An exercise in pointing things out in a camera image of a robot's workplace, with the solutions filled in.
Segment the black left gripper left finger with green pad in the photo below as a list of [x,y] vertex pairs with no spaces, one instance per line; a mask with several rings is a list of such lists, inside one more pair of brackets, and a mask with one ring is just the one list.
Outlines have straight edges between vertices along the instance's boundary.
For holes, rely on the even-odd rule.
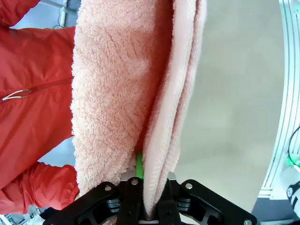
[[143,202],[142,153],[136,157],[136,168],[117,186],[105,181],[64,209],[54,213],[44,225],[102,225],[116,218],[118,225],[137,225]]

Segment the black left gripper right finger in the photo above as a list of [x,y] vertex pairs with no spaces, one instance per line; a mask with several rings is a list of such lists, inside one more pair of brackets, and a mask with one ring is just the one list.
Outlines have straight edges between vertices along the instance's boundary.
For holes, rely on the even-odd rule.
[[179,184],[169,172],[156,205],[159,225],[184,225],[180,215],[200,225],[256,225],[257,218],[196,180]]

